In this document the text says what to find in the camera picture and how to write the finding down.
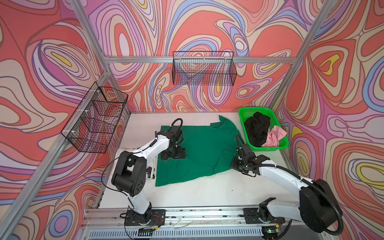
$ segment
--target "black wire basket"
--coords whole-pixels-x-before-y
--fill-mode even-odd
[[[237,71],[232,51],[175,51],[174,85],[233,86]]]
[[[66,138],[79,152],[106,153],[128,95],[111,87],[98,87]]]

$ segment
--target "laundry basket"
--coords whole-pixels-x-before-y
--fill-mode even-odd
[[[276,151],[278,149],[284,149],[288,147],[288,138],[285,136],[283,139],[279,141],[278,147],[255,147],[253,146],[248,139],[247,131],[245,130],[244,123],[245,121],[252,117],[255,112],[260,112],[261,114],[268,116],[271,118],[271,125],[269,126],[270,129],[272,129],[275,125],[281,127],[279,121],[277,121],[277,118],[273,111],[266,107],[244,107],[239,109],[239,117],[241,124],[244,129],[245,138],[247,140],[247,143],[251,147],[252,151]]]

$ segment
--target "green t-shirt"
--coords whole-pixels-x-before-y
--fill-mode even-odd
[[[156,187],[210,176],[231,168],[236,153],[236,126],[223,116],[210,126],[182,126],[185,159],[157,160]],[[169,126],[161,126],[167,131]]]

